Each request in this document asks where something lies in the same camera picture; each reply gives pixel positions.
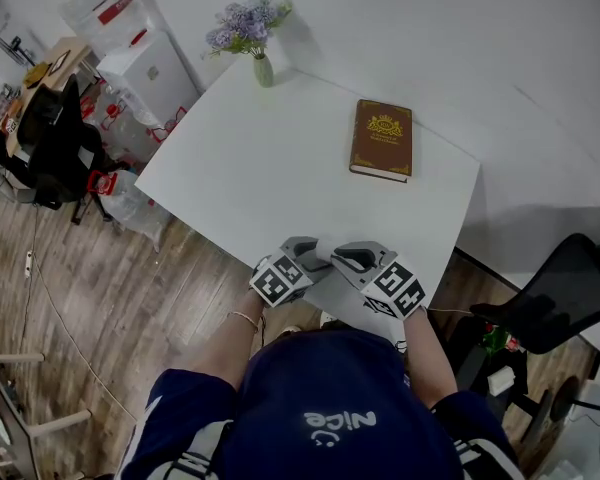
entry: black chair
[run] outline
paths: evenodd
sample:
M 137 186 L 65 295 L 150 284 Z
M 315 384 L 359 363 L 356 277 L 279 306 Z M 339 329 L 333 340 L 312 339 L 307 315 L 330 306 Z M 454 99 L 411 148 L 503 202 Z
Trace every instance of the black chair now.
M 101 173 L 128 167 L 106 155 L 97 128 L 82 121 L 80 93 L 75 75 L 62 92 L 41 85 L 18 127 L 18 142 L 29 155 L 28 170 L 35 180 L 36 203 L 57 210 L 62 203 L 77 201 L 72 221 L 80 223 L 87 183 L 94 171 Z M 90 192 L 106 221 L 97 194 Z
M 484 391 L 486 376 L 495 372 L 489 371 L 486 352 L 476 350 L 484 321 L 503 327 L 533 354 L 545 354 L 600 322 L 600 247 L 584 235 L 569 236 L 510 301 L 501 306 L 477 304 L 471 312 L 480 318 L 461 319 L 447 350 L 458 384 L 474 389 L 480 379 Z M 535 402 L 526 393 L 525 372 L 524 385 L 512 390 L 506 405 L 514 403 L 532 416 L 522 438 L 530 442 L 539 435 L 553 396 L 546 390 Z

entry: navy shirt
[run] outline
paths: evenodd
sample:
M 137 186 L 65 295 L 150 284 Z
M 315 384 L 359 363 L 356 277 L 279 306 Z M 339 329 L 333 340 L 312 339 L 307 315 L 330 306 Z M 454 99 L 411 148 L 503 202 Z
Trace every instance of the navy shirt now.
M 180 458 L 185 471 L 206 455 L 203 469 L 220 479 L 460 480 L 461 452 L 472 440 L 515 461 L 480 396 L 459 392 L 429 411 L 387 340 L 357 330 L 305 332 L 256 354 L 237 393 L 217 377 L 164 372 L 118 476 L 169 478 L 167 464 Z

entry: white box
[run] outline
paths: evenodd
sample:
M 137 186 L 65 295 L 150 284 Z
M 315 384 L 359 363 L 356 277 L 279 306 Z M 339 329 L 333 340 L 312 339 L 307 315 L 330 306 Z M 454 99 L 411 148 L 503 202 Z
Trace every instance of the white box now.
M 132 95 L 129 106 L 136 119 L 147 126 L 167 128 L 170 120 L 182 117 L 180 108 L 186 112 L 198 99 L 169 37 L 161 30 L 150 30 L 135 44 L 113 50 L 97 69 L 110 85 Z M 155 122 L 146 122 L 136 107 L 152 114 Z

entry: book cover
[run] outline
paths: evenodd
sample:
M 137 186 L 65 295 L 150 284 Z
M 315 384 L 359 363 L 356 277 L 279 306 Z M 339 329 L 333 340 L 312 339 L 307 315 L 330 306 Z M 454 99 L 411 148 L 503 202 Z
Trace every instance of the book cover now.
M 349 170 L 406 183 L 413 168 L 411 126 L 408 108 L 358 101 Z

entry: person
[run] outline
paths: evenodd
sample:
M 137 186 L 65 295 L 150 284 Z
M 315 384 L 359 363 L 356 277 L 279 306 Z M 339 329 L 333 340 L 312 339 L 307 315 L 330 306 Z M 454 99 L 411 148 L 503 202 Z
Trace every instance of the person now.
M 403 357 L 353 328 L 295 332 L 249 359 L 249 290 L 190 371 L 151 390 L 116 478 L 522 479 L 485 400 L 459 392 L 424 310 Z

